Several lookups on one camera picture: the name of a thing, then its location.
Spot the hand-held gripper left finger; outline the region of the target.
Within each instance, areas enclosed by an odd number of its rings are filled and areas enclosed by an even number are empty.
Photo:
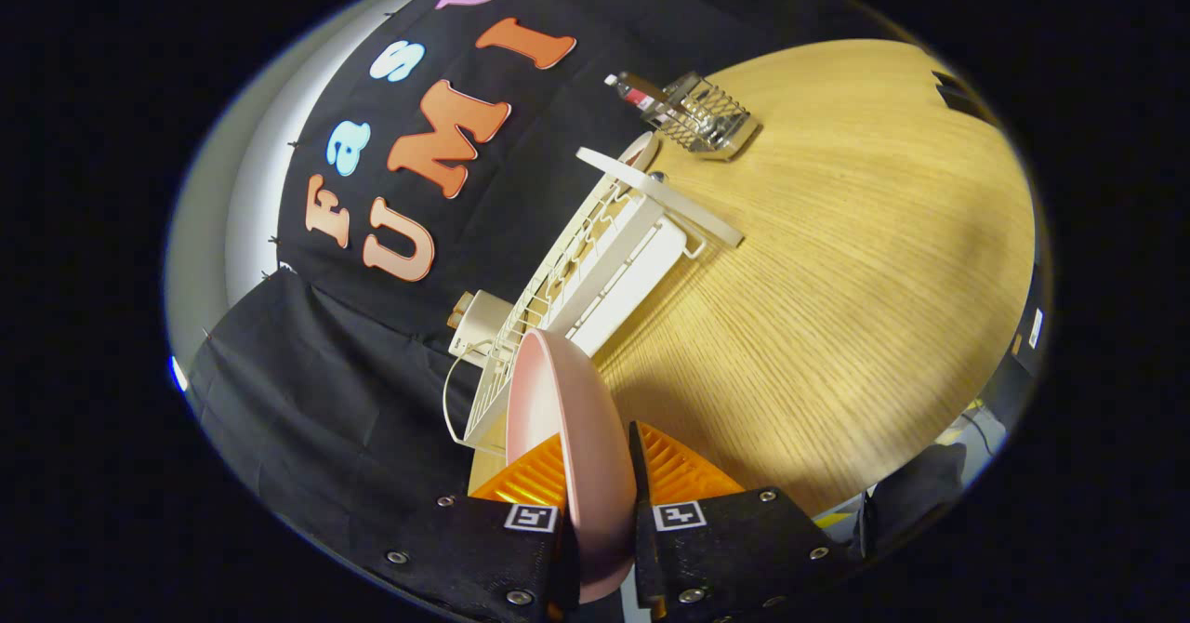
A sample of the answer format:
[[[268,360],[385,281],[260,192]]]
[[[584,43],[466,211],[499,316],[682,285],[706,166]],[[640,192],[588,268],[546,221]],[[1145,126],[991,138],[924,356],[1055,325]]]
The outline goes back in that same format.
[[[371,575],[459,622],[560,622],[580,606],[560,436],[475,495],[416,468],[371,470]]]

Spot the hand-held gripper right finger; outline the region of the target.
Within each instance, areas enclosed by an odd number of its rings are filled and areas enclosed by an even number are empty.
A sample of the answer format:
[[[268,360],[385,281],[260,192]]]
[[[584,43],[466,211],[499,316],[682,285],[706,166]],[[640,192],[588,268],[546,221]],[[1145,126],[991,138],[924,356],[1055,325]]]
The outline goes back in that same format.
[[[699,490],[710,462],[641,421],[628,443],[635,599],[654,622],[808,622],[860,568],[779,487]]]

